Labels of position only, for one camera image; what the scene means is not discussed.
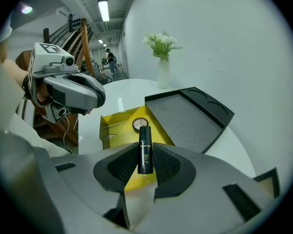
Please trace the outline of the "black lipstick tube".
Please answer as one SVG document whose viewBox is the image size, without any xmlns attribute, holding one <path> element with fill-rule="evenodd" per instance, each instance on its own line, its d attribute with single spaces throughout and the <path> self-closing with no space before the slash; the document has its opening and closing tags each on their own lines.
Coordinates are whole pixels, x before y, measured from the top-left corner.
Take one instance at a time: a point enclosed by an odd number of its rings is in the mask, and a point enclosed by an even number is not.
<svg viewBox="0 0 293 234">
<path fill-rule="evenodd" d="M 153 151 L 151 139 L 151 127 L 141 126 L 138 145 L 138 173 L 153 173 Z"/>
</svg>

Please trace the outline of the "yellow small item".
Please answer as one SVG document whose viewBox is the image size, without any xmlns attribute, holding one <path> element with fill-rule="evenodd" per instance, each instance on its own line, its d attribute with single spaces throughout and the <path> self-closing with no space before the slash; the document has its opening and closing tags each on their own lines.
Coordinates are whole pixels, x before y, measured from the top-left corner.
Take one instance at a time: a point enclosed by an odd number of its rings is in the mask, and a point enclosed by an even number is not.
<svg viewBox="0 0 293 234">
<path fill-rule="evenodd" d="M 148 120 L 143 117 L 138 117 L 134 119 L 132 122 L 132 128 L 136 132 L 138 132 L 141 127 L 148 126 L 148 125 L 149 125 Z"/>
</svg>

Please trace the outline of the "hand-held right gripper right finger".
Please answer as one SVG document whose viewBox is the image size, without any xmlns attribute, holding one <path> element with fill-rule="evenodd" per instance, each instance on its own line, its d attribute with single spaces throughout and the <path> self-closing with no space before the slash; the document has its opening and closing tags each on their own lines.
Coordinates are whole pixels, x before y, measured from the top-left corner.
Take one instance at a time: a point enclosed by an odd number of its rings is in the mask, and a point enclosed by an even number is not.
<svg viewBox="0 0 293 234">
<path fill-rule="evenodd" d="M 157 188 L 154 199 L 181 195 L 195 180 L 196 168 L 187 158 L 190 150 L 161 143 L 153 143 L 153 168 Z"/>
</svg>

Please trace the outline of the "person's left forearm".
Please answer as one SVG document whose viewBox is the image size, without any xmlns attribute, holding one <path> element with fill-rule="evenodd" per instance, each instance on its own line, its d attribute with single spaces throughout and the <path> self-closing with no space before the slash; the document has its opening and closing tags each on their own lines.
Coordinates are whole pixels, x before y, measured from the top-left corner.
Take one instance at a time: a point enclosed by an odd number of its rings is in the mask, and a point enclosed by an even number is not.
<svg viewBox="0 0 293 234">
<path fill-rule="evenodd" d="M 14 61 L 7 57 L 7 40 L 0 43 L 0 62 L 3 68 L 9 73 L 14 81 L 21 87 L 22 81 L 28 72 L 21 69 Z"/>
</svg>

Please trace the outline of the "black box lid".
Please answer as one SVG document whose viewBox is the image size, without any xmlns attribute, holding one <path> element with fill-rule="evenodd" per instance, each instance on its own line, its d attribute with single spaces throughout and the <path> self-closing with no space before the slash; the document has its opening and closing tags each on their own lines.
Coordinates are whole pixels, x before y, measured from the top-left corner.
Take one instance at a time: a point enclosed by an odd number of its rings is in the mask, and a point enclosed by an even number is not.
<svg viewBox="0 0 293 234">
<path fill-rule="evenodd" d="M 234 117 L 227 106 L 196 87 L 146 96 L 145 105 L 175 146 L 202 154 Z"/>
</svg>

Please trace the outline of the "black round-hole panel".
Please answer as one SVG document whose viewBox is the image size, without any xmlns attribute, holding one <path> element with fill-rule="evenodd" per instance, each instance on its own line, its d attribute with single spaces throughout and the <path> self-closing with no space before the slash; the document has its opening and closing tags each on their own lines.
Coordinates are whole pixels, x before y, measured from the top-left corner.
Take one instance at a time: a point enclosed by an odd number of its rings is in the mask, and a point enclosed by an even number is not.
<svg viewBox="0 0 293 234">
<path fill-rule="evenodd" d="M 72 33 L 76 29 L 78 29 L 81 25 L 81 19 L 77 18 L 73 14 L 69 14 L 68 16 L 68 29 L 69 32 Z"/>
</svg>

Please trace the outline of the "white flower bouquet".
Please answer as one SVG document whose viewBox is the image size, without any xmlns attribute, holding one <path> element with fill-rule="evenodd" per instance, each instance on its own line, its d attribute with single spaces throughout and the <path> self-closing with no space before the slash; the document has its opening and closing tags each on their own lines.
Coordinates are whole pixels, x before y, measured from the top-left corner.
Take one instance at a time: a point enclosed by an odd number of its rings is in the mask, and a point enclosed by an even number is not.
<svg viewBox="0 0 293 234">
<path fill-rule="evenodd" d="M 170 36 L 166 31 L 160 34 L 147 34 L 142 43 L 152 49 L 152 55 L 160 60 L 169 61 L 171 50 L 180 50 L 181 46 L 177 45 L 177 39 Z"/>
</svg>

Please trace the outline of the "yellow box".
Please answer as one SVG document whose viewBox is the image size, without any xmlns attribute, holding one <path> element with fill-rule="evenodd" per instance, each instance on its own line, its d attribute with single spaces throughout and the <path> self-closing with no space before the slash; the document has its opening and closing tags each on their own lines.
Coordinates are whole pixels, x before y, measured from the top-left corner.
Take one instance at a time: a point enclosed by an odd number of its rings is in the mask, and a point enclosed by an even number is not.
<svg viewBox="0 0 293 234">
<path fill-rule="evenodd" d="M 168 145 L 174 144 L 151 110 L 144 105 L 101 117 L 99 139 L 102 141 L 103 149 L 138 142 L 139 132 L 134 131 L 132 128 L 133 120 L 138 117 L 143 117 L 148 120 L 149 126 L 151 127 L 151 138 L 153 142 Z M 155 172 L 143 175 L 139 174 L 137 168 L 135 168 L 129 182 L 125 186 L 125 191 L 142 188 L 156 181 Z"/>
</svg>

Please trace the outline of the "white vase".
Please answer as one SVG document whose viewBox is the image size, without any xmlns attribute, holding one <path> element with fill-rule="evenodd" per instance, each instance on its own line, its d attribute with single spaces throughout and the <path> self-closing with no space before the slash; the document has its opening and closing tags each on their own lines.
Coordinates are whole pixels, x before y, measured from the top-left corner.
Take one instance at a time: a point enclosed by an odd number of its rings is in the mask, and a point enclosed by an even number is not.
<svg viewBox="0 0 293 234">
<path fill-rule="evenodd" d="M 158 77 L 157 77 L 157 85 L 160 89 L 166 89 L 168 87 L 169 75 L 170 75 L 170 61 L 160 59 L 158 64 Z"/>
</svg>

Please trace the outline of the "person's left hand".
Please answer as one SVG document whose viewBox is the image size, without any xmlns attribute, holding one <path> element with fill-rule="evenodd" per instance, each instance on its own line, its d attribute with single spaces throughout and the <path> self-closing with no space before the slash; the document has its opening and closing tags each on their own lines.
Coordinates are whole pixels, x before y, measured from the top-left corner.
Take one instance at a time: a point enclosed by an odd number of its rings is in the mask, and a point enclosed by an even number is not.
<svg viewBox="0 0 293 234">
<path fill-rule="evenodd" d="M 41 82 L 36 85 L 37 89 L 37 99 L 42 106 L 46 106 L 53 102 L 53 99 L 50 97 L 49 92 L 47 90 L 46 83 Z"/>
</svg>

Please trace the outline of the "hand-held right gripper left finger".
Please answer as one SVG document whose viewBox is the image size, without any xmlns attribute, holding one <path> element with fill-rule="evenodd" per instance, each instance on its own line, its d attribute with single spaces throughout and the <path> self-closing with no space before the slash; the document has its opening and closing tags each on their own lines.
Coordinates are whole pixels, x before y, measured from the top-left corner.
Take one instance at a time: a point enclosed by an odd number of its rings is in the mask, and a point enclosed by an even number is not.
<svg viewBox="0 0 293 234">
<path fill-rule="evenodd" d="M 126 209 L 125 186 L 137 163 L 138 143 L 134 142 L 101 159 L 93 168 L 93 174 L 100 185 L 107 191 L 119 194 L 117 206 L 108 210 L 103 217 L 126 229 L 130 228 L 130 223 Z"/>
</svg>

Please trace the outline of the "short ceiling tube light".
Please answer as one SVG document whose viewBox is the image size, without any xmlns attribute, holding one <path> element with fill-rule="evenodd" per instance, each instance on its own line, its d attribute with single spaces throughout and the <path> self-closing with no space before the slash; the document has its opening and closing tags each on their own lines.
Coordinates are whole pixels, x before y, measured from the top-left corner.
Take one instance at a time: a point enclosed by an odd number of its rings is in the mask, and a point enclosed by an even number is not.
<svg viewBox="0 0 293 234">
<path fill-rule="evenodd" d="M 98 0 L 97 4 L 102 17 L 102 21 L 109 21 L 108 0 Z"/>
</svg>

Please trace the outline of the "black wristband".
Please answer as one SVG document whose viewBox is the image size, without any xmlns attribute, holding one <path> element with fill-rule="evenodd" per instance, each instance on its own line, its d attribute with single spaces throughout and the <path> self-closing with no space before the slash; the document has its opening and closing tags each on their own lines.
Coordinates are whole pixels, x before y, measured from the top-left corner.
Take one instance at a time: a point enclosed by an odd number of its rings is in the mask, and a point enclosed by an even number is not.
<svg viewBox="0 0 293 234">
<path fill-rule="evenodd" d="M 30 82 L 29 76 L 26 75 L 22 81 L 21 87 L 23 91 L 25 92 L 24 97 L 28 100 L 31 100 L 32 96 L 31 96 L 31 89 L 29 88 L 29 82 Z"/>
</svg>

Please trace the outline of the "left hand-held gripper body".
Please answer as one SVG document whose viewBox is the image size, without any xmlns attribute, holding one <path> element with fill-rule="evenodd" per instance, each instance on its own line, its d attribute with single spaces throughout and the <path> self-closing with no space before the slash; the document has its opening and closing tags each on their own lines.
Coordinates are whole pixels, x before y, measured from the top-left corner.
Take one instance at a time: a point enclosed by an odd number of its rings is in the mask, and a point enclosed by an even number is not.
<svg viewBox="0 0 293 234">
<path fill-rule="evenodd" d="M 53 102 L 42 106 L 36 97 L 32 100 L 45 109 L 43 118 L 53 124 L 69 113 L 86 115 L 105 103 L 103 86 L 95 78 L 81 73 L 73 55 L 57 45 L 36 42 L 28 74 L 32 89 L 37 82 L 46 83 Z"/>
</svg>

